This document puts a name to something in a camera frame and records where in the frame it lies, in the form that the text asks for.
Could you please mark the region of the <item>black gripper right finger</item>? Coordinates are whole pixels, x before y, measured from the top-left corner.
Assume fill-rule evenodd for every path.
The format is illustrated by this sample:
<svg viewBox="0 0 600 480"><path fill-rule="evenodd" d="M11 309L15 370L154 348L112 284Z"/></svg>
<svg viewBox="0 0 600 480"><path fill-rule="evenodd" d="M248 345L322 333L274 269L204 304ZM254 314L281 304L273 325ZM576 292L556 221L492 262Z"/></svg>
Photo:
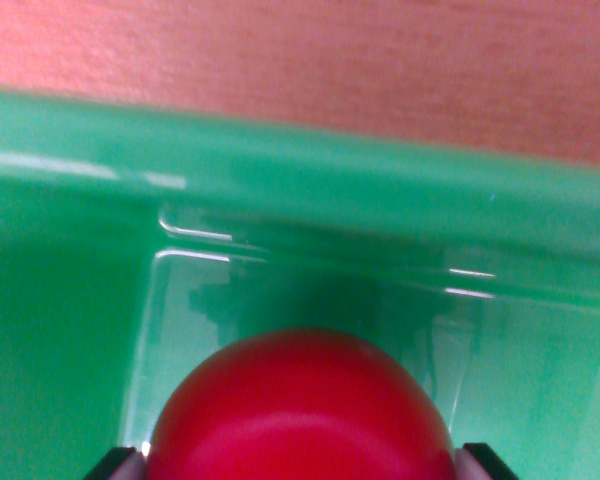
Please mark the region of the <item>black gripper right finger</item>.
<svg viewBox="0 0 600 480"><path fill-rule="evenodd" d="M458 480L518 480L519 477L484 442L465 443L455 451Z"/></svg>

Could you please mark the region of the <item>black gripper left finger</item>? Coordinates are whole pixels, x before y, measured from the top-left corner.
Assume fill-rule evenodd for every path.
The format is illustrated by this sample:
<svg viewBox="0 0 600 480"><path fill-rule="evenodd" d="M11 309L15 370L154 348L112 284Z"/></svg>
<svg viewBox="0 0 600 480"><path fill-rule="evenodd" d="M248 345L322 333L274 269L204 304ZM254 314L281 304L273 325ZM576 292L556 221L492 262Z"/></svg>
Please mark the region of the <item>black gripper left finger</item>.
<svg viewBox="0 0 600 480"><path fill-rule="evenodd" d="M91 468L83 479L144 480L145 457L134 447L114 447Z"/></svg>

